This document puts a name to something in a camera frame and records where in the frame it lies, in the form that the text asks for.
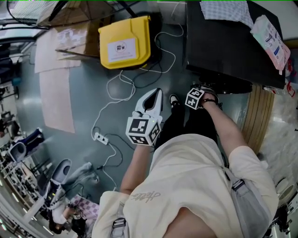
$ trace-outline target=gray floor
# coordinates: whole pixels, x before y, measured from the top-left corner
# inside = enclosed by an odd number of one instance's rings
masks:
[[[180,34],[181,29],[178,26],[164,26],[163,31]],[[164,93],[162,116],[165,121],[170,114],[169,95],[176,93],[184,101],[192,82],[198,82],[197,76],[184,69],[182,37],[161,35],[160,40],[163,48],[176,55],[176,62],[173,68],[168,73],[163,74],[155,84],[144,89],[138,89],[130,101],[110,105],[104,110],[97,123],[102,134],[116,133],[126,139],[125,128],[127,118],[134,110],[137,100],[144,93],[156,87],[161,88]],[[172,61],[172,55],[168,53],[163,54],[162,68],[164,71],[168,69]],[[34,52],[32,53],[31,62],[34,62]],[[124,75],[133,78],[140,71],[124,72]],[[71,159],[73,162],[71,171],[74,171],[85,163],[85,161],[90,161],[94,167],[100,166],[104,163],[107,156],[113,153],[110,147],[99,142],[94,142],[91,139],[90,130],[99,110],[110,101],[106,92],[106,83],[108,79],[118,73],[115,70],[104,69],[99,62],[93,60],[85,61],[80,67],[70,69],[71,107],[75,126],[75,134],[72,134],[45,126],[41,108],[39,75],[34,74],[34,65],[29,64],[28,60],[22,64],[20,99],[17,101],[18,116],[22,130],[31,132],[36,127],[41,127],[44,130],[46,142],[42,146],[43,152],[37,152],[37,154],[41,153],[39,155],[42,157],[41,159],[49,156],[54,165],[57,165],[62,159]],[[136,84],[138,86],[145,85],[154,81],[157,76],[157,73],[147,73],[139,77],[136,80]],[[119,80],[112,82],[110,87],[112,92],[116,92],[115,96],[117,97],[127,97],[131,90],[129,85]],[[239,125],[243,121],[247,99],[247,94],[220,96],[220,100],[223,102],[223,110]],[[133,151],[120,139],[116,137],[110,137],[109,139],[123,153],[123,163],[118,168],[106,169],[119,186],[131,161]],[[118,162],[119,156],[110,160],[110,164],[117,164]],[[92,195],[92,200],[95,202],[99,202],[103,191],[114,188],[109,178],[101,171],[97,171],[97,173],[100,176],[101,183],[86,188],[86,191]]]

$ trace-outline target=black pants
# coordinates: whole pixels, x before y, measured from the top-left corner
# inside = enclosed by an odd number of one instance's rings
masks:
[[[211,116],[205,109],[190,109],[190,117],[184,126],[184,106],[176,105],[172,114],[163,125],[155,149],[168,140],[183,134],[199,134],[206,136],[217,143],[217,134]]]

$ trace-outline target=yellow box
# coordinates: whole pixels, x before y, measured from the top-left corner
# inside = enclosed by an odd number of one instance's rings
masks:
[[[108,69],[142,66],[150,57],[149,16],[98,29],[101,63]]]

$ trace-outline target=strap buckle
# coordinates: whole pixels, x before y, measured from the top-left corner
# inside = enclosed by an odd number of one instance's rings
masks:
[[[236,183],[233,184],[232,189],[234,191],[237,191],[243,185],[245,185],[245,182],[243,181],[243,179],[239,179]]]
[[[123,227],[126,226],[126,219],[125,218],[118,218],[113,222],[113,228]]]

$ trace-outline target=cardboard box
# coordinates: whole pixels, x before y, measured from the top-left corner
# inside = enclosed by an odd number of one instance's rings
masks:
[[[58,27],[56,50],[65,50],[73,53],[57,52],[58,60],[85,60],[87,57],[98,57],[99,35],[98,28],[110,24],[111,18],[88,21],[72,26]]]
[[[37,21],[39,26],[61,26],[78,23],[87,20],[96,20],[109,16],[113,13],[111,7],[105,1],[69,1],[49,22],[48,19],[53,12],[55,4],[49,2]]]

